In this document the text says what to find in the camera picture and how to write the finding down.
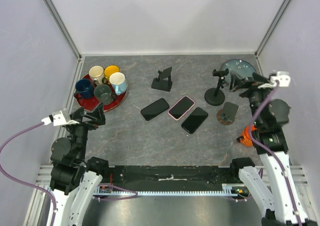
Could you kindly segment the black round-base phone stand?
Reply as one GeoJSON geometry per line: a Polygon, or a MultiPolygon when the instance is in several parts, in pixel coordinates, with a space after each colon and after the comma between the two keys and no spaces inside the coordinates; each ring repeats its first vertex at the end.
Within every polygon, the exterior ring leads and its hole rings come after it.
{"type": "Polygon", "coordinates": [[[225,101],[225,94],[222,91],[225,84],[225,78],[229,74],[229,70],[225,69],[222,71],[213,70],[212,76],[218,77],[217,86],[206,90],[204,94],[205,101],[212,106],[219,106],[225,101]]]}

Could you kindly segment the black phone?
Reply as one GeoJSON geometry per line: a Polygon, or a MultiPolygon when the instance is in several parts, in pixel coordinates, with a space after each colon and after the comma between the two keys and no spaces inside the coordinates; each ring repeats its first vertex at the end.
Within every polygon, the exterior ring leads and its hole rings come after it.
{"type": "Polygon", "coordinates": [[[202,108],[197,107],[191,112],[191,114],[187,117],[187,119],[181,124],[181,127],[189,134],[193,134],[207,119],[207,117],[208,117],[208,113],[202,108]]]}
{"type": "Polygon", "coordinates": [[[160,98],[145,108],[141,109],[140,113],[146,121],[150,121],[161,113],[169,109],[169,104],[164,98],[160,98]]]}

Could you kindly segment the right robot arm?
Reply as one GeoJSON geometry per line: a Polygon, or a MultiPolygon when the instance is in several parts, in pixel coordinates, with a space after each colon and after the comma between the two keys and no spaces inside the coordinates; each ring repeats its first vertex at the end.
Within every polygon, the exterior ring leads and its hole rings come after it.
{"type": "Polygon", "coordinates": [[[257,73],[241,78],[232,73],[230,77],[229,90],[243,89],[240,97],[249,100],[252,119],[248,133],[267,172],[269,184],[263,182],[250,158],[232,160],[230,179],[247,187],[261,212],[262,225],[318,225],[306,213],[291,172],[283,133],[291,108],[282,99],[274,98],[280,87],[290,85],[289,73],[278,71],[268,78],[257,73]]]}

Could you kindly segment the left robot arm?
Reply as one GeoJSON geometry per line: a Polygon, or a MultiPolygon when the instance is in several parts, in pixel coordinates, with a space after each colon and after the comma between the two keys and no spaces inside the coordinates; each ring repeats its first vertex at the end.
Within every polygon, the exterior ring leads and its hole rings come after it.
{"type": "Polygon", "coordinates": [[[109,179],[107,160],[97,157],[85,160],[88,132],[106,123],[103,107],[100,103],[89,112],[80,107],[71,114],[61,109],[49,116],[54,126],[62,126],[69,132],[51,147],[53,168],[49,185],[55,197],[50,207],[52,225],[82,225],[93,192],[109,179]]]}

